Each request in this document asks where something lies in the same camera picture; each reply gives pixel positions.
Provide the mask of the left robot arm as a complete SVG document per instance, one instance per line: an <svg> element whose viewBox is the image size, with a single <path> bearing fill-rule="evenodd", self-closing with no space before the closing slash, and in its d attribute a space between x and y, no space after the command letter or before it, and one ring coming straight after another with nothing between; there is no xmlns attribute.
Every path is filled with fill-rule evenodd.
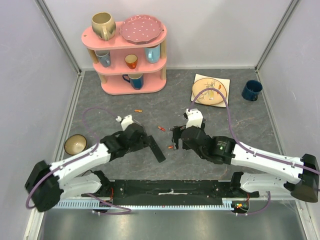
<svg viewBox="0 0 320 240"><path fill-rule="evenodd" d="M142 125L131 123L125 130L100 139L93 147L65 160L48 164L37 162L24 188L28 193L25 206L46 212L53 208L67 192L67 185L96 166L150 146L150 136Z"/></svg>

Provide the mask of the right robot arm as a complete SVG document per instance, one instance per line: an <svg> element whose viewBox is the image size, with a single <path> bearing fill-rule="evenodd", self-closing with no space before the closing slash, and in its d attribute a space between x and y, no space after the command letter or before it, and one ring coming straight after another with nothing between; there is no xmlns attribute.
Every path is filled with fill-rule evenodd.
<svg viewBox="0 0 320 240"><path fill-rule="evenodd" d="M204 128L174 126L174 149L182 142L184 150L193 150L201 159L217 165L247 167L262 172L261 176L236 173L229 184L235 197L245 192L284 191L298 200L316 203L319 198L320 169L315 156L290 157L259 150L226 136L207 135Z"/></svg>

